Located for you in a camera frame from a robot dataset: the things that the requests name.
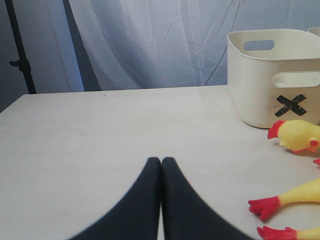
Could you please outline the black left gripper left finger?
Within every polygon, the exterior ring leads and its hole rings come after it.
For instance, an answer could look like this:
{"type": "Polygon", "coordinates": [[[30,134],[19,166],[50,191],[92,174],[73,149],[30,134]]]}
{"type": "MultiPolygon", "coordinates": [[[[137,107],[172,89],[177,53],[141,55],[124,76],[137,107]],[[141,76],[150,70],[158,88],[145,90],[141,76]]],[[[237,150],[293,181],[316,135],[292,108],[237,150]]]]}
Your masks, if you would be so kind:
{"type": "Polygon", "coordinates": [[[161,205],[161,162],[147,159],[138,178],[103,217],[72,240],[156,240],[161,205]]]}

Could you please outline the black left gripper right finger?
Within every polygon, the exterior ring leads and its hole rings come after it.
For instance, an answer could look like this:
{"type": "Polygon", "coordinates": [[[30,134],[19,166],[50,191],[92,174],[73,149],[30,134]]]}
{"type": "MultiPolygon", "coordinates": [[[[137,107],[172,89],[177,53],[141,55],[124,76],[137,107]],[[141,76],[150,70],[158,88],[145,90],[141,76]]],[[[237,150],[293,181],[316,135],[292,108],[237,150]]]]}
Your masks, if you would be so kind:
{"type": "Polygon", "coordinates": [[[162,222],[166,240],[250,240],[192,188],[176,160],[162,160],[162,222]]]}

